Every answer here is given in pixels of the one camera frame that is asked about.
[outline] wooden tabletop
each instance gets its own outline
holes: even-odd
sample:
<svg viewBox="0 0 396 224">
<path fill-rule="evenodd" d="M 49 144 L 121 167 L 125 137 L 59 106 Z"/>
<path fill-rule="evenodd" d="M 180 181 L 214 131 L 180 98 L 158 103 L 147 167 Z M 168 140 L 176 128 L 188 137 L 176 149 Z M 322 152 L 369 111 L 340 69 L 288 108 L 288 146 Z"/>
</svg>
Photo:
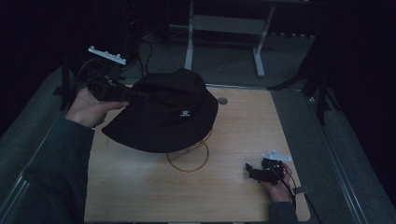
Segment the wooden tabletop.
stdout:
<svg viewBox="0 0 396 224">
<path fill-rule="evenodd" d="M 271 203 L 265 188 L 248 178 L 245 163 L 261 168 L 262 153 L 291 156 L 269 91 L 208 88 L 219 113 L 205 146 L 171 162 L 166 154 L 120 145 L 100 130 L 119 111 L 109 112 L 96 128 L 89 168 L 86 221 L 253 222 L 268 220 Z M 293 161 L 297 187 L 300 180 Z M 297 195 L 297 216 L 310 218 L 304 195 Z"/>
</svg>

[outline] dark green sleeve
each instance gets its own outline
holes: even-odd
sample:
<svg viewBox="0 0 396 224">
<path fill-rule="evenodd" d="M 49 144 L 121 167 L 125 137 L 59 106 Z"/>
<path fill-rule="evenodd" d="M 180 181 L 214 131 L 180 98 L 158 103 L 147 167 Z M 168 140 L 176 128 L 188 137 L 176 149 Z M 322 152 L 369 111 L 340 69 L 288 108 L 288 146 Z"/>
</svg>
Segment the dark green sleeve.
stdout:
<svg viewBox="0 0 396 224">
<path fill-rule="evenodd" d="M 23 178 L 30 184 L 18 223 L 83 223 L 94 131 L 58 120 Z"/>
<path fill-rule="evenodd" d="M 292 203 L 272 203 L 269 207 L 271 224 L 299 223 Z"/>
</svg>

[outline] black bucket hat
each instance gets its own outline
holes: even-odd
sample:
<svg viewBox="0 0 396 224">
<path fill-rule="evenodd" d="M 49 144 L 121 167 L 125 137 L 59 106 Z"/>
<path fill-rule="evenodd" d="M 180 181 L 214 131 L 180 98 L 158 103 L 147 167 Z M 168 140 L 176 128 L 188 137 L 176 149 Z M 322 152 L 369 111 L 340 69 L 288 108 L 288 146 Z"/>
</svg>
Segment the black bucket hat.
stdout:
<svg viewBox="0 0 396 224">
<path fill-rule="evenodd" d="M 218 114 L 218 101 L 204 80 L 187 69 L 148 74 L 132 91 L 139 97 L 102 132 L 138 150 L 166 153 L 190 147 L 208 135 Z"/>
</svg>

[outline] person's right hand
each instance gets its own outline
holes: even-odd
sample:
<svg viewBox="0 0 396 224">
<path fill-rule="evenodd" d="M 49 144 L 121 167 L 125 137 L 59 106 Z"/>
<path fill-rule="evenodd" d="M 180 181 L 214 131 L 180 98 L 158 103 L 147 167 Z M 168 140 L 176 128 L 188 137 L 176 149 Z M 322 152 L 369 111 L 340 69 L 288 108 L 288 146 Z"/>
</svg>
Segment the person's right hand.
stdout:
<svg viewBox="0 0 396 224">
<path fill-rule="evenodd" d="M 288 188 L 290 187 L 290 176 L 291 176 L 291 169 L 289 166 L 285 163 L 282 162 L 285 171 L 287 172 L 285 174 L 285 177 L 283 177 L 283 180 L 285 181 L 286 184 L 288 184 Z M 291 195 L 288 190 L 288 188 L 280 181 L 278 185 L 273 185 L 269 182 L 262 182 L 262 184 L 265 186 L 265 188 L 268 190 L 270 193 L 271 200 L 273 203 L 279 203 L 279 202 L 291 202 Z"/>
<path fill-rule="evenodd" d="M 128 102 L 97 101 L 88 88 L 84 88 L 78 92 L 65 118 L 93 128 L 105 120 L 109 110 L 122 109 L 128 104 Z"/>
</svg>

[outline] white table frame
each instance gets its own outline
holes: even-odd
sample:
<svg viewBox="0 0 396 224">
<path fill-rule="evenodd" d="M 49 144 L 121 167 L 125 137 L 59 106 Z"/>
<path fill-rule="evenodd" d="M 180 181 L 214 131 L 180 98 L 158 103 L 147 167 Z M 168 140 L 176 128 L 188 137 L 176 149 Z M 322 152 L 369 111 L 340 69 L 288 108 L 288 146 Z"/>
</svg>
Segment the white table frame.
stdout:
<svg viewBox="0 0 396 224">
<path fill-rule="evenodd" d="M 253 48 L 253 57 L 256 64 L 258 77 L 264 77 L 265 73 L 262 65 L 261 52 L 274 11 L 275 7 L 269 8 L 266 20 L 206 16 L 194 14 L 194 1 L 190 0 L 189 43 L 187 46 L 186 62 L 184 64 L 184 68 L 190 70 L 192 68 L 192 54 L 194 48 L 193 32 L 195 30 L 259 35 L 260 41 L 257 47 Z"/>
</svg>

